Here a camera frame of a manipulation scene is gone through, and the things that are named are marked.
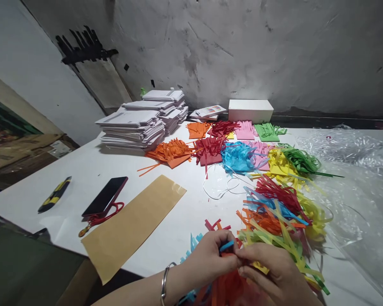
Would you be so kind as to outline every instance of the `dirty white wall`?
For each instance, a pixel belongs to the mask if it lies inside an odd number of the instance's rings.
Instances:
[[[18,0],[0,0],[0,79],[78,144],[100,132],[104,114]]]
[[[23,1],[52,40],[94,28],[137,96],[153,79],[197,108],[383,116],[383,0]]]

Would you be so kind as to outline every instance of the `phone lanyard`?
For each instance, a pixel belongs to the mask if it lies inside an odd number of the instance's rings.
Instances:
[[[115,207],[116,211],[114,211],[112,214],[110,214],[109,216],[107,217],[104,217],[104,218],[99,218],[98,215],[92,215],[91,217],[89,217],[88,219],[88,225],[82,230],[80,231],[80,233],[78,234],[78,237],[83,237],[91,227],[95,226],[95,225],[99,225],[103,222],[105,222],[106,220],[112,218],[114,215],[116,215],[118,212],[120,212],[123,208],[123,206],[125,206],[125,204],[123,202],[118,202],[118,203],[112,203],[112,206]]]

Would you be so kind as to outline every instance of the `pink paper strip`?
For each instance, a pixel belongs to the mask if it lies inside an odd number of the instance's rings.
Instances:
[[[268,158],[268,152],[272,149],[274,149],[274,146],[268,146],[265,142],[261,141],[248,141],[248,140],[243,140],[242,143],[249,145],[250,147],[254,147],[255,151],[254,153],[258,154],[264,154],[265,156],[260,156],[260,155],[253,155],[254,159],[254,166],[257,168],[265,159]],[[261,171],[269,171],[269,164],[266,163],[263,165],[261,168],[258,170]]]
[[[238,121],[237,124],[240,127],[236,127],[234,132],[237,136],[238,140],[246,139],[246,140],[254,140],[254,127],[252,126],[251,121]]]

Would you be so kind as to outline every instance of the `white table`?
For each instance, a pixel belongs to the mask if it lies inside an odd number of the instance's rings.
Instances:
[[[169,136],[166,141],[177,137],[189,142],[186,122]],[[306,136],[310,129],[289,129],[280,136],[281,142],[296,144],[296,136]],[[370,130],[366,134],[383,140],[383,130]],[[109,150],[100,145],[98,139],[84,145],[28,178],[0,192],[0,216],[26,231],[37,232],[47,228],[54,245],[87,256],[78,233],[87,224],[81,214],[101,191],[110,178],[129,177],[117,201],[130,202],[159,175],[164,174],[187,189],[186,194],[175,205],[143,245],[123,265],[123,269],[147,277],[157,273],[172,262],[179,262],[190,249],[190,233],[193,236],[206,233],[204,220],[213,223],[221,218],[222,226],[231,225],[236,234],[244,226],[235,214],[243,207],[244,194],[225,194],[220,200],[212,200],[203,191],[204,167],[197,166],[195,159],[184,162],[175,169],[161,165],[142,177],[138,169],[155,162],[141,153]],[[37,214],[38,207],[53,189],[67,176],[72,182],[59,202],[49,211]],[[224,170],[217,166],[209,175],[206,190],[217,193],[226,188]],[[242,191],[242,184],[234,191]],[[328,305],[383,305],[383,298],[363,278],[330,240],[329,256],[324,256],[323,275],[331,294],[325,296]]]

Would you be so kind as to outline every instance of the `silver bangle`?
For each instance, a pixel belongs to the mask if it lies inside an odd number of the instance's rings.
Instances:
[[[169,272],[169,269],[171,266],[176,266],[176,263],[173,262],[166,267],[165,274],[163,275],[163,278],[162,278],[162,293],[160,295],[160,301],[162,303],[162,306],[165,306],[164,299],[166,297],[166,277],[167,277],[167,273]]]

